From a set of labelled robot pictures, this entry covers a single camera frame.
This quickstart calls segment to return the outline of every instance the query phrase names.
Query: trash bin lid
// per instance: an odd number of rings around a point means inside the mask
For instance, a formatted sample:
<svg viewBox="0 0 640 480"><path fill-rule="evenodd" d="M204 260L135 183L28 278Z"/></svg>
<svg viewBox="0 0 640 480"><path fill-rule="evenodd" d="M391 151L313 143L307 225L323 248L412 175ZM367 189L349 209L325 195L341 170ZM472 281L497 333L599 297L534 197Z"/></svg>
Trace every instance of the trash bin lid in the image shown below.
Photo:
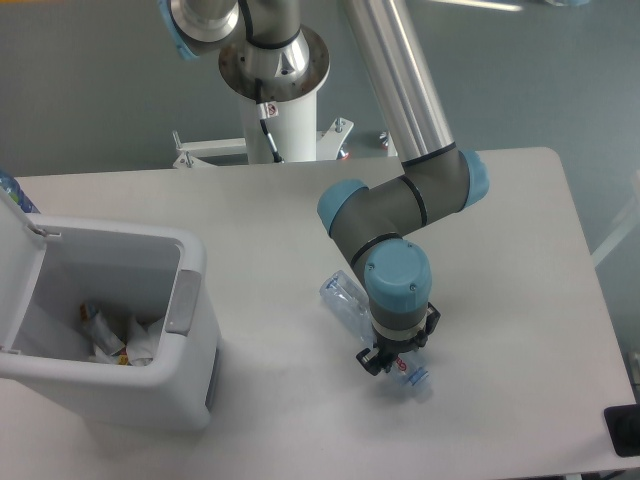
<svg viewBox="0 0 640 480"><path fill-rule="evenodd" d="M42 261L44 237L0 189L0 348L11 348L29 305Z"/></svg>

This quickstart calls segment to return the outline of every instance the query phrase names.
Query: black object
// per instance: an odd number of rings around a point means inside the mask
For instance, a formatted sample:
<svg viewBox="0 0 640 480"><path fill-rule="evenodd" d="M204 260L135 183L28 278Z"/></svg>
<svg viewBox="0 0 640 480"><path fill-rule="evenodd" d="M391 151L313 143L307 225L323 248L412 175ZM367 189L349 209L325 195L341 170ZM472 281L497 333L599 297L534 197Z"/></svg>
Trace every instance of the black object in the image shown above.
<svg viewBox="0 0 640 480"><path fill-rule="evenodd" d="M427 321L424 328L420 330L415 337L409 340L394 341L380 335L376 329L373 331L376 335L377 342L373 346L373 350L365 348L356 359L362 367L374 377L382 370L389 373L393 362L398 358L399 353L409 352L422 348L427 343L427 338L433 333L440 320L440 312L429 303L427 307Z"/></svg>
<svg viewBox="0 0 640 480"><path fill-rule="evenodd" d="M383 353L376 345L373 346L373 350L365 348L356 355L356 359L360 365L362 365L362 367L374 377L382 370L389 373L391 365L396 358L398 358L397 354Z"/></svg>
<svg viewBox="0 0 640 480"><path fill-rule="evenodd" d="M604 410L613 448L619 457L640 455L640 405L621 405Z"/></svg>

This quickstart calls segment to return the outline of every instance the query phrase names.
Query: trash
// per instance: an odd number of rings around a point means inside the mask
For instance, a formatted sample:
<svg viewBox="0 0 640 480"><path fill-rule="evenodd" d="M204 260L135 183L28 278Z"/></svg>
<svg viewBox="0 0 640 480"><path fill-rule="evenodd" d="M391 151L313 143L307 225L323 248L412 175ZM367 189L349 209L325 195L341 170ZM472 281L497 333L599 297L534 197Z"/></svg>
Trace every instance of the trash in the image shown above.
<svg viewBox="0 0 640 480"><path fill-rule="evenodd" d="M164 318L152 323L145 328L138 323L133 315L129 317L127 324L127 356L129 364L134 367L144 367L149 365L156 356L158 343Z"/></svg>
<svg viewBox="0 0 640 480"><path fill-rule="evenodd" d="M111 331L100 310L90 303L83 303L80 318L84 330L93 340L96 361L114 365L129 363L124 343Z"/></svg>
<svg viewBox="0 0 640 480"><path fill-rule="evenodd" d="M88 361L144 367L149 365L156 356L164 318L143 326L135 315L131 315L126 322L125 345L125 342L109 326L109 320L113 319L108 319L94 305L82 304L80 316L85 331L94 342L94 355L90 356Z"/></svg>

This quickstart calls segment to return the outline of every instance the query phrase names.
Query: blue bottle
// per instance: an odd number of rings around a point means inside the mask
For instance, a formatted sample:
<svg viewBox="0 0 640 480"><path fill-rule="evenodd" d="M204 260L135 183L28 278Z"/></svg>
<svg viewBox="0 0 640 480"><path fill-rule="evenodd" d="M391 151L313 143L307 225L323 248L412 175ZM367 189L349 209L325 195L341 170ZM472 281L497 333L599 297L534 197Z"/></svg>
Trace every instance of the blue bottle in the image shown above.
<svg viewBox="0 0 640 480"><path fill-rule="evenodd" d="M40 213L31 200L29 200L29 197L24 194L17 180L2 170L0 170L0 189L7 192L13 201L20 206L23 212Z"/></svg>

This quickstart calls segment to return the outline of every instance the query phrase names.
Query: metal pole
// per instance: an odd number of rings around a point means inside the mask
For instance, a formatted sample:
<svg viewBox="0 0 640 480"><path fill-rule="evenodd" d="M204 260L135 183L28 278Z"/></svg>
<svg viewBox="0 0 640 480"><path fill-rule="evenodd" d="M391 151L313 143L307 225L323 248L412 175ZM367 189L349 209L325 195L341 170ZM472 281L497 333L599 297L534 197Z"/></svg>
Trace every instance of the metal pole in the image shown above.
<svg viewBox="0 0 640 480"><path fill-rule="evenodd" d="M454 142L404 0L343 0L403 161Z"/></svg>

